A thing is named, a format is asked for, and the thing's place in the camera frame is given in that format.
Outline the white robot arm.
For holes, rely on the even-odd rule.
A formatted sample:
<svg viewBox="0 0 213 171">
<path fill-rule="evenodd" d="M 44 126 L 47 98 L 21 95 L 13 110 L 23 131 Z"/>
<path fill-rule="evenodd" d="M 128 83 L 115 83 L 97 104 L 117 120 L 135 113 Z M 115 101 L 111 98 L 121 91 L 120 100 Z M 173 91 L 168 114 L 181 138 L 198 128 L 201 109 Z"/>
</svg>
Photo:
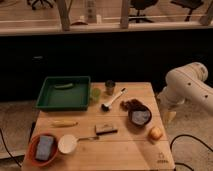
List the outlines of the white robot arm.
<svg viewBox="0 0 213 171">
<path fill-rule="evenodd" d="M 208 70 L 200 62 L 174 68 L 166 74 L 166 86 L 157 95 L 165 125 L 175 118 L 174 108 L 183 104 L 185 100 L 194 102 L 213 115 L 213 88 L 205 84 L 207 78 Z"/>
</svg>

